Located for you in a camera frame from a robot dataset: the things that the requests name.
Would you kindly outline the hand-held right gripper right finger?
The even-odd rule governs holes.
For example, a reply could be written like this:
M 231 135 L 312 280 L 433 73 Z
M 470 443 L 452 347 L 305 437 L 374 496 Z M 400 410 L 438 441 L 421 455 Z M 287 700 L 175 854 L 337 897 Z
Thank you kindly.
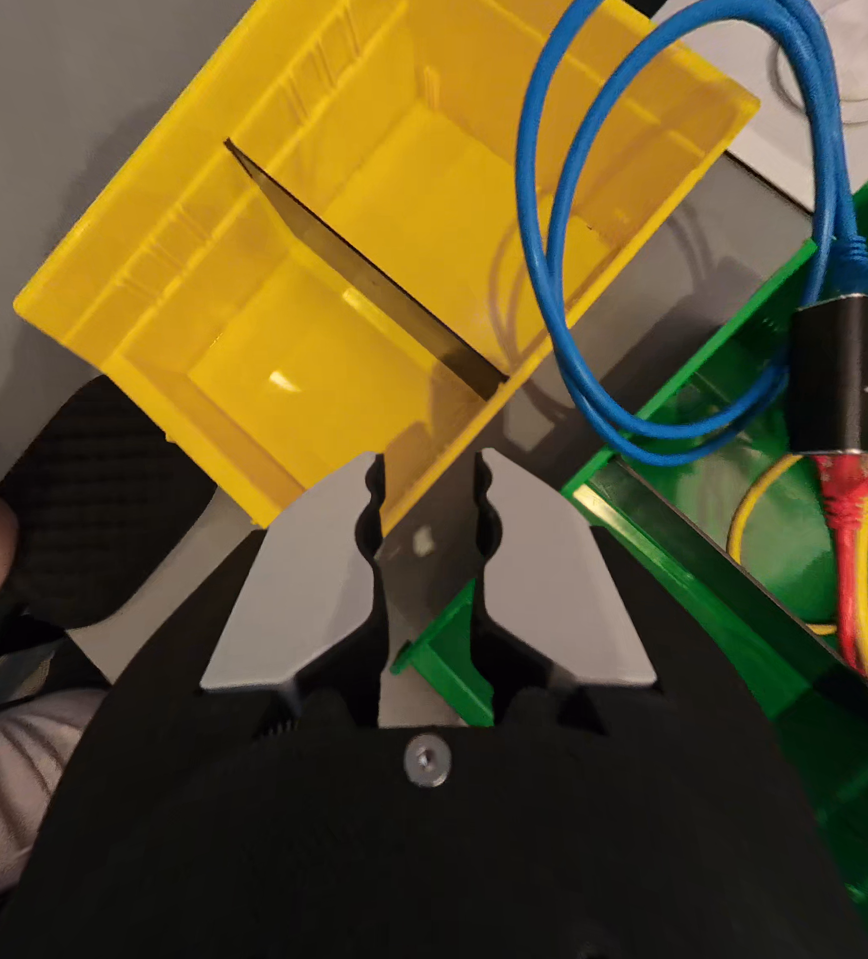
M 500 725 L 524 691 L 570 702 L 594 688 L 652 689 L 657 673 L 593 536 L 556 490 L 486 448 L 475 455 L 473 665 Z

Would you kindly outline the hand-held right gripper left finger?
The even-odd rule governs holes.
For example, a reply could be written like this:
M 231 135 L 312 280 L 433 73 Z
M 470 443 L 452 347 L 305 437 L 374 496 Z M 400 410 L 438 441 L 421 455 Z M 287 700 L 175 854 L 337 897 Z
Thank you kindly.
M 377 727 L 389 619 L 377 554 L 384 455 L 367 452 L 309 488 L 267 528 L 200 679 L 209 695 L 265 692 L 300 718 L 337 695 Z

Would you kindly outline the green plastic bin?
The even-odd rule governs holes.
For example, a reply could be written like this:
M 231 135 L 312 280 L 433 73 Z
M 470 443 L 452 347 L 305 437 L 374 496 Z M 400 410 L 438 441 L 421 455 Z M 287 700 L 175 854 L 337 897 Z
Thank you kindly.
M 868 240 L 868 181 L 855 194 Z M 786 341 L 810 257 L 803 246 L 642 408 L 675 423 L 734 400 Z M 868 693 L 804 620 L 831 617 L 835 564 L 812 463 L 793 466 L 755 508 L 744 570 L 724 551 L 746 489 L 786 452 L 778 403 L 727 447 L 684 467 L 628 464 L 606 450 L 575 479 L 582 505 L 713 637 L 771 721 L 807 787 L 848 891 L 868 914 Z M 397 654 L 474 725 L 491 720 L 469 655 L 473 583 Z

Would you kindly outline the yellow plastic bin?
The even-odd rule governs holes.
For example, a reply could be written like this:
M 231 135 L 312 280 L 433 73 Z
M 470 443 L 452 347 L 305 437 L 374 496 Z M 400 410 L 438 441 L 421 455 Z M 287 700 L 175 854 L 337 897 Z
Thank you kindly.
M 551 353 L 514 199 L 567 2 L 256 2 L 15 301 L 252 519 L 401 521 Z

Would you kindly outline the black ethernet splitter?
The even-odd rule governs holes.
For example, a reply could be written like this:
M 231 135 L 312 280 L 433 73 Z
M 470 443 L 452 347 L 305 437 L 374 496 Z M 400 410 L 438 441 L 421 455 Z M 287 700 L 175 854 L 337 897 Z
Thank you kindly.
M 797 311 L 788 359 L 790 452 L 868 454 L 868 295 L 842 296 Z

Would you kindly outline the black wrist rest pad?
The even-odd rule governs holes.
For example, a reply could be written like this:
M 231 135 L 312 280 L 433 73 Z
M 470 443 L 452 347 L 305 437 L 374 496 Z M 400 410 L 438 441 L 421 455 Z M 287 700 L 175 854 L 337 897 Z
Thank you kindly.
M 8 591 L 62 630 L 95 625 L 140 590 L 215 491 L 159 426 L 97 376 L 0 481 L 19 526 Z

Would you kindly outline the person's torso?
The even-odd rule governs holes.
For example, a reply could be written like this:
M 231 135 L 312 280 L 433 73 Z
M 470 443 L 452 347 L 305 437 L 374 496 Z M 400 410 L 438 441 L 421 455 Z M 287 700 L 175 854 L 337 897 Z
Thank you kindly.
M 69 689 L 0 711 L 0 893 L 18 883 L 68 761 L 105 695 Z

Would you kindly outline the white sign stand base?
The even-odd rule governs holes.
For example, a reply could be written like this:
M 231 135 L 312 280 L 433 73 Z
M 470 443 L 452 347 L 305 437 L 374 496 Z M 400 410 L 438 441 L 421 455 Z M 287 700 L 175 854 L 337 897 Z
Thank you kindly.
M 844 120 L 852 191 L 868 181 L 868 1 L 814 1 L 832 46 Z M 730 152 L 807 209 L 814 199 L 807 120 L 785 55 L 749 24 L 718 22 L 694 30 L 684 44 L 760 102 Z

